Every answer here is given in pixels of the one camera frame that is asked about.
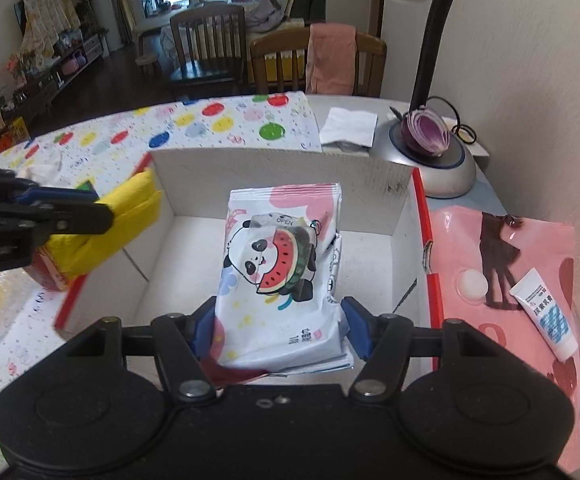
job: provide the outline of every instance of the tube of ointment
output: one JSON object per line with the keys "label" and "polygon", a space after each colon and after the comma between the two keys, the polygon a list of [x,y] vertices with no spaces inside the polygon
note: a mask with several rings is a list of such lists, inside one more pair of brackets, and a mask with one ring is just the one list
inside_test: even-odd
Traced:
{"label": "tube of ointment", "polygon": [[572,327],[533,267],[510,289],[544,336],[559,361],[566,362],[579,348]]}

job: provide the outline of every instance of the panda illustration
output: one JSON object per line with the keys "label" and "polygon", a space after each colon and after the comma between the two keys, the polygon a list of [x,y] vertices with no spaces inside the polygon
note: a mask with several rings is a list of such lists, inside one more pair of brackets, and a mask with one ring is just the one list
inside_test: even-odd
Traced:
{"label": "panda illustration", "polygon": [[234,267],[257,286],[257,294],[286,296],[301,302],[312,299],[316,272],[318,222],[281,214],[246,220],[228,242],[224,268]]}

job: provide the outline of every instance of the lamp base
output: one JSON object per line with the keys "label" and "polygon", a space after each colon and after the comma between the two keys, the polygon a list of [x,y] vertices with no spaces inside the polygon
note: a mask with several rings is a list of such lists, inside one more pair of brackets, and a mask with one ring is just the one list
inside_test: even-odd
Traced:
{"label": "lamp base", "polygon": [[421,156],[404,143],[399,120],[377,127],[370,156],[419,168],[426,196],[430,198],[455,198],[466,194],[477,176],[470,151],[455,135],[450,135],[450,147],[443,155]]}

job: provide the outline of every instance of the stool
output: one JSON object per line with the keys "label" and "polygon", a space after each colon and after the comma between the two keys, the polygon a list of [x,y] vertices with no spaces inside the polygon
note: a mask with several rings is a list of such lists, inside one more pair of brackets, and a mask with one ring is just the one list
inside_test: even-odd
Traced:
{"label": "stool", "polygon": [[161,65],[159,64],[159,54],[156,52],[148,52],[134,60],[136,65],[141,69],[141,72],[148,75],[147,67],[152,67],[152,74],[157,76],[161,73]]}

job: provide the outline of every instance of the chair backrest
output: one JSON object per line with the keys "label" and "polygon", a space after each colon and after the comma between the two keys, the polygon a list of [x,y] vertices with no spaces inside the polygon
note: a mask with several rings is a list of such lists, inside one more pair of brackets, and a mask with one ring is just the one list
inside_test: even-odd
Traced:
{"label": "chair backrest", "polygon": [[[212,2],[183,10],[171,17],[170,28],[182,66],[193,59],[246,57],[243,6]],[[182,35],[186,38],[187,52]]]}
{"label": "chair backrest", "polygon": [[[297,52],[304,54],[304,68],[308,59],[308,42],[310,41],[310,27],[289,28],[278,32],[271,32],[250,44],[250,58],[254,83],[259,94],[269,92],[268,74],[266,73],[266,56],[276,54],[276,90],[286,90],[283,75],[282,53],[292,51],[292,90],[305,90],[304,77],[299,78],[299,62]],[[368,73],[364,74],[364,80],[359,84],[359,54],[365,53],[371,56]],[[356,32],[356,56],[355,56],[355,85],[353,95],[366,97],[379,97],[381,85],[384,81],[385,56],[387,46],[381,38],[371,36],[365,32]]]}

